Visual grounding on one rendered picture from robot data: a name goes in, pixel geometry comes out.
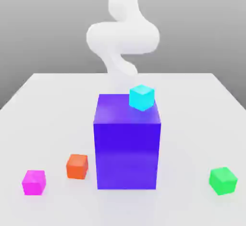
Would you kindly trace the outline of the small cyan cube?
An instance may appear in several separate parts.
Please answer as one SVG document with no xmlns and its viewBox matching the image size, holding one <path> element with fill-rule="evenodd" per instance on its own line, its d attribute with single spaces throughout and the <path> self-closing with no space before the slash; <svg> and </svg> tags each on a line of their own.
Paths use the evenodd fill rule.
<svg viewBox="0 0 246 226">
<path fill-rule="evenodd" d="M 140 111 L 152 107 L 155 102 L 155 90 L 145 85 L 138 85 L 130 89 L 129 105 Z"/>
</svg>

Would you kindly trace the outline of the small orange cube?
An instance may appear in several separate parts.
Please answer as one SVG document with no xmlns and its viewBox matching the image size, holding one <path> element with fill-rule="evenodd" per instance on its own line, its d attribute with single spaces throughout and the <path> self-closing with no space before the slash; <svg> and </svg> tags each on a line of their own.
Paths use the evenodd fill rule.
<svg viewBox="0 0 246 226">
<path fill-rule="evenodd" d="M 88 157 L 82 154 L 71 154 L 66 164 L 67 177 L 85 179 L 88 171 Z"/>
</svg>

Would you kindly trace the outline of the small magenta cube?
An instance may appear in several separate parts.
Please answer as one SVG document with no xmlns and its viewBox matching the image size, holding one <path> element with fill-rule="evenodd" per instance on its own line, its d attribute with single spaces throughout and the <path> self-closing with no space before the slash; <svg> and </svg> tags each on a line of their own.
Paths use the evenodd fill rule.
<svg viewBox="0 0 246 226">
<path fill-rule="evenodd" d="M 42 195 L 46 187 L 46 175 L 44 170 L 27 170 L 22 187 L 25 195 Z"/>
</svg>

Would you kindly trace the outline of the small green cube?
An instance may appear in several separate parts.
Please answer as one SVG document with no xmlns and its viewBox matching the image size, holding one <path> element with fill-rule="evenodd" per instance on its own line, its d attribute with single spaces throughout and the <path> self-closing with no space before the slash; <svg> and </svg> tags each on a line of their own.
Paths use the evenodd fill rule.
<svg viewBox="0 0 246 226">
<path fill-rule="evenodd" d="M 233 193 L 237 181 L 238 178 L 228 167 L 215 168 L 210 171 L 209 184 L 217 195 Z"/>
</svg>

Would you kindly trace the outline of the large purple box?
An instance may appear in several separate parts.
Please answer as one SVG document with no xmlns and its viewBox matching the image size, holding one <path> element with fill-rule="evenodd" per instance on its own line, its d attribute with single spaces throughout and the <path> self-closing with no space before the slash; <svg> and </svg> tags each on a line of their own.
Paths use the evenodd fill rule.
<svg viewBox="0 0 246 226">
<path fill-rule="evenodd" d="M 100 94 L 94 122 L 98 189 L 155 189 L 161 120 L 157 105 L 140 111 L 127 94 Z"/>
</svg>

